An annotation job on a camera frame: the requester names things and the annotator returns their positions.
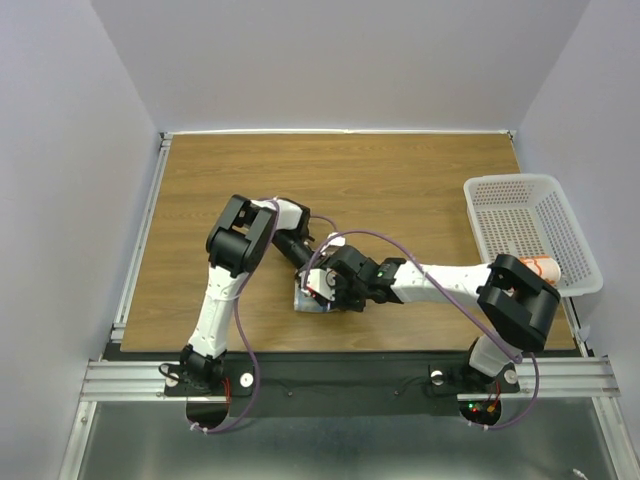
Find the orange flower towel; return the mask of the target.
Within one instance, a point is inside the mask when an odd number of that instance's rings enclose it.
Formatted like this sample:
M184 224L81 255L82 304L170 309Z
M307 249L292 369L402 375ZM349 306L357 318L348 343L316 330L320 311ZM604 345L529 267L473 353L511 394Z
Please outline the orange flower towel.
M553 287L557 287L562 278L560 265L550 256L519 257L519 261Z

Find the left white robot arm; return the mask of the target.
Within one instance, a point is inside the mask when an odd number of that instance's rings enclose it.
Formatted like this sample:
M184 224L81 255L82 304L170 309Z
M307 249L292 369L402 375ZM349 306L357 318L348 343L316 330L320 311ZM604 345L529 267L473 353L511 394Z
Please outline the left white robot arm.
M297 269L310 260L310 218L308 207L290 199L231 196L205 242L208 277L194 331L179 363L159 368L167 387L185 385L202 394L230 387L224 357L240 295L271 245Z

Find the lettered beige towel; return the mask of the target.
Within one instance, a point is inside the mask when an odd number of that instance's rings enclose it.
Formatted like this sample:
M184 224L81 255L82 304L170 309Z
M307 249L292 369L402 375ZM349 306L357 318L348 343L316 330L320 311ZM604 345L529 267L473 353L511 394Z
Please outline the lettered beige towel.
M335 293L335 286L331 283L320 287L320 293ZM293 308L296 312L325 314L338 311L337 304L331 300L318 295L315 291L306 293L300 285L300 281L294 283Z

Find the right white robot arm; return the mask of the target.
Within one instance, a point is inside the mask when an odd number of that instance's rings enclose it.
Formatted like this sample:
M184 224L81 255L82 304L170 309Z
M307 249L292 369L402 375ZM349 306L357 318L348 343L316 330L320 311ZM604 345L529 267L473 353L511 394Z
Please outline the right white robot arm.
M489 321L460 366L463 384L482 390L505 366L546 344L560 303L562 272L551 257L500 254L472 266L415 264L405 258L380 263L351 246L323 257L302 278L320 305L363 311L377 304L445 303L469 313L478 307Z

